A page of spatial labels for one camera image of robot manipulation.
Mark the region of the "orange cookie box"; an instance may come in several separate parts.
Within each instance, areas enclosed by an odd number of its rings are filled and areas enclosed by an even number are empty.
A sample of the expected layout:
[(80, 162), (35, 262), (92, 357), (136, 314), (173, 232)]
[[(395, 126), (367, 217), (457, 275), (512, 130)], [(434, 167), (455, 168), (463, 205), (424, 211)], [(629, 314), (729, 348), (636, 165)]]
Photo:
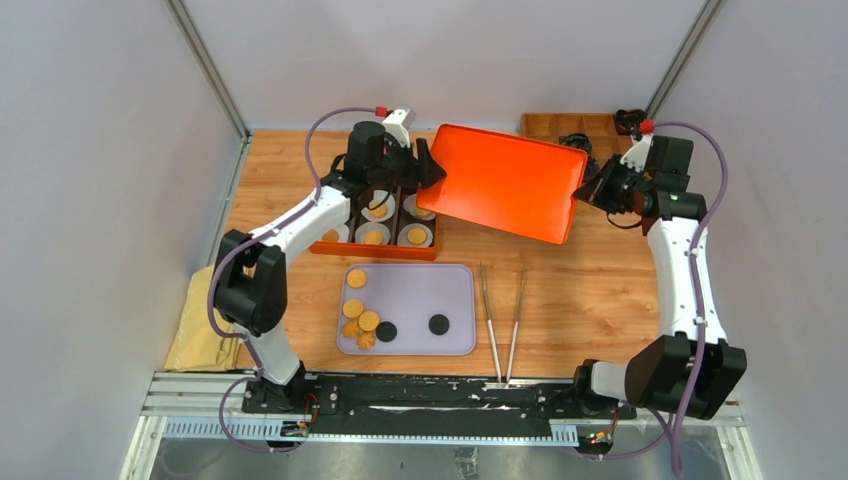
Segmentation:
[[(355, 211), (352, 217), (343, 224), (347, 224), (351, 230), (351, 241), (349, 243), (323, 243), (321, 239), (309, 247), (309, 251), (314, 254), (321, 255), (338, 255), (338, 256), (356, 256), (370, 257), (379, 259), (395, 259), (395, 260), (417, 260), (417, 261), (433, 261), (437, 257), (437, 227), (438, 217), (431, 221), (423, 221), (409, 215), (403, 208), (404, 199), (411, 194), (401, 188), (389, 191), (395, 195), (396, 212), (393, 217), (385, 222), (390, 232), (391, 239), (387, 245), (362, 245), (357, 244), (354, 240), (356, 229), (367, 221), (361, 214), (361, 209)], [(397, 244), (397, 235), (399, 231), (410, 223), (421, 223), (429, 227), (434, 234), (433, 244), (429, 248), (415, 248), (399, 246)]]

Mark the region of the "orange box lid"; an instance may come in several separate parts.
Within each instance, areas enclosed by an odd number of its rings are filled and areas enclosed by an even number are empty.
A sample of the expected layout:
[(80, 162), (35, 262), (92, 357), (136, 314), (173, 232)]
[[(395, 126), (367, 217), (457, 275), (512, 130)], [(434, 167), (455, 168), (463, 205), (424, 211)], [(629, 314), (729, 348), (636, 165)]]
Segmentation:
[(443, 124), (430, 148), (446, 176), (417, 192), (437, 214), (555, 244), (569, 236), (588, 154), (501, 132)]

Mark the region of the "swirl butter cookie top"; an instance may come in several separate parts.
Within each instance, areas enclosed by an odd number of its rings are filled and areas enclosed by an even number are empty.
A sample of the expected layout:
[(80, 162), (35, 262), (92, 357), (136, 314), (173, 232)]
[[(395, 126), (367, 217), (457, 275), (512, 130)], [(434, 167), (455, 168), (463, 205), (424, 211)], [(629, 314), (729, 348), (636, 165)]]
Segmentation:
[(328, 231), (322, 236), (321, 241), (325, 243), (337, 243), (339, 241), (339, 232), (335, 229)]

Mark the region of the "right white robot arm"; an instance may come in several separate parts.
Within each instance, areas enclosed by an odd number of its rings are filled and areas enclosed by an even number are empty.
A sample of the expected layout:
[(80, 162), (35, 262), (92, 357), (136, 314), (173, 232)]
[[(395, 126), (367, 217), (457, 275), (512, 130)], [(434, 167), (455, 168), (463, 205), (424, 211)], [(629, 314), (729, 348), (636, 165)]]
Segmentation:
[(650, 248), (660, 333), (625, 363), (587, 360), (575, 371), (571, 403), (596, 417), (616, 402), (709, 420), (747, 369), (718, 317), (707, 265), (709, 208), (689, 191), (694, 144), (641, 134), (578, 188), (575, 198), (608, 214), (634, 213)]

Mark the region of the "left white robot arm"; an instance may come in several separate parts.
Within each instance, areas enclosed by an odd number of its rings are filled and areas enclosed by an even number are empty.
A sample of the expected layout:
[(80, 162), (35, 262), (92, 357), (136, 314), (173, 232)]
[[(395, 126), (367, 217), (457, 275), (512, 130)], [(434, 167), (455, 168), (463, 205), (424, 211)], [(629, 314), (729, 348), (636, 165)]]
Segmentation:
[(320, 175), (311, 151), (304, 156), (313, 190), (297, 206), (252, 231), (221, 238), (209, 283), (206, 314), (212, 330), (242, 342), (255, 363), (248, 382), (283, 413), (305, 403), (306, 368), (280, 323), (287, 308), (287, 271), (324, 234), (364, 209), (386, 202), (383, 191), (416, 191), (444, 179), (423, 139), (413, 140), (408, 107), (372, 107), (376, 120), (356, 123), (346, 150)]

